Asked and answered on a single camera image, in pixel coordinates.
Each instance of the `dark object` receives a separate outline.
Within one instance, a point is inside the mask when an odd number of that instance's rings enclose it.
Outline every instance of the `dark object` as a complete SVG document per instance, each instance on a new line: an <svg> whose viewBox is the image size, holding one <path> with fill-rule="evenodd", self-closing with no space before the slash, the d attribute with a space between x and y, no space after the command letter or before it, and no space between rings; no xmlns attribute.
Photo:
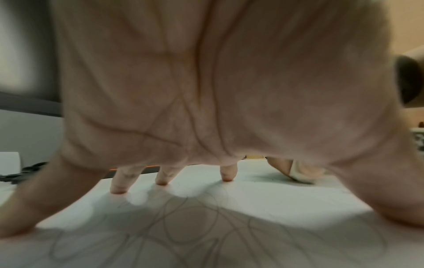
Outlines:
<svg viewBox="0 0 424 268"><path fill-rule="evenodd" d="M38 163L33 166L27 166L22 169L21 173L10 174L10 175L0 175L0 181L10 182L12 184L19 184L30 178L32 178L47 162ZM148 166L141 172L141 174L156 173L159 172L159 166ZM116 173L116 169L110 170L104 179L113 178Z"/></svg>
<svg viewBox="0 0 424 268"><path fill-rule="evenodd" d="M424 87L423 70L416 60L407 56L396 58L397 86L403 104L412 101Z"/></svg>

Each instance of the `gray wall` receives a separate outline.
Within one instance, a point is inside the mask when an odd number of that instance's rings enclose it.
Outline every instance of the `gray wall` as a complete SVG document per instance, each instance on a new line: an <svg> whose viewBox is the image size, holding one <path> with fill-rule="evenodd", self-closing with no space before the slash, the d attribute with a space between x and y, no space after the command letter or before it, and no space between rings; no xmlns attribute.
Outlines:
<svg viewBox="0 0 424 268"><path fill-rule="evenodd" d="M0 110L0 151L19 152L22 167L49 161L62 134L60 117Z"/></svg>

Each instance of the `wrinkled skin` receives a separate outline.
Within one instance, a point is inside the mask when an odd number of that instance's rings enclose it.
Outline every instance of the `wrinkled skin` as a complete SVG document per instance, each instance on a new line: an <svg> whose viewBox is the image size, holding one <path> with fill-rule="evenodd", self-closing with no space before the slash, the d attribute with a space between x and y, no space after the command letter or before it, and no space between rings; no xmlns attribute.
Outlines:
<svg viewBox="0 0 424 268"><path fill-rule="evenodd" d="M72 204L111 167L172 177L246 154L325 167L378 213L424 226L423 161L379 2L51 3L65 136L0 209L1 236Z"/></svg>

